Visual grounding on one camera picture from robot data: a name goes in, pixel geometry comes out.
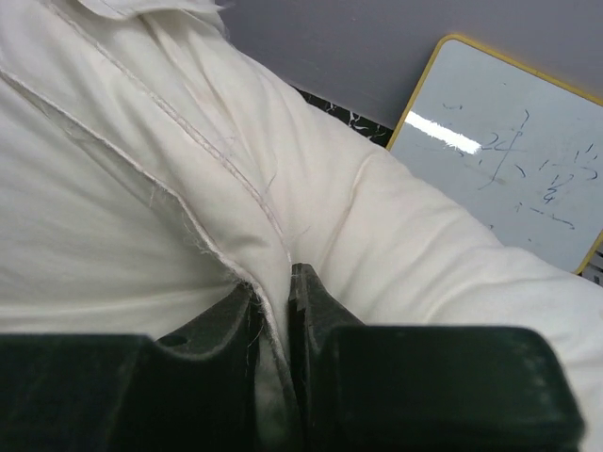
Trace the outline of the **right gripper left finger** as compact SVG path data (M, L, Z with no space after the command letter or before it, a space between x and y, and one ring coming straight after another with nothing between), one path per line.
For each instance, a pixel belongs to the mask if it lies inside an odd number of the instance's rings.
M247 284L153 340L5 334L5 451L251 451L260 318Z

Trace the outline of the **white pillow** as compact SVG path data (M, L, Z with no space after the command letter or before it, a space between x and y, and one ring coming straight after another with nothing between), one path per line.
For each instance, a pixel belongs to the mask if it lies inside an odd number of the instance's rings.
M257 430L301 437L286 325L311 265L367 323L505 324L555 348L602 447L602 290L501 245L227 40L211 1L1 5L1 329L144 333L259 295Z

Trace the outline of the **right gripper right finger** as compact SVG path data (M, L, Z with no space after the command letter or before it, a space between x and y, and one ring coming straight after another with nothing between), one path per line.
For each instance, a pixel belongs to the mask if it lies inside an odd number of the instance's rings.
M292 269L291 374L308 451L576 451L579 405L548 342L506 326L369 326Z

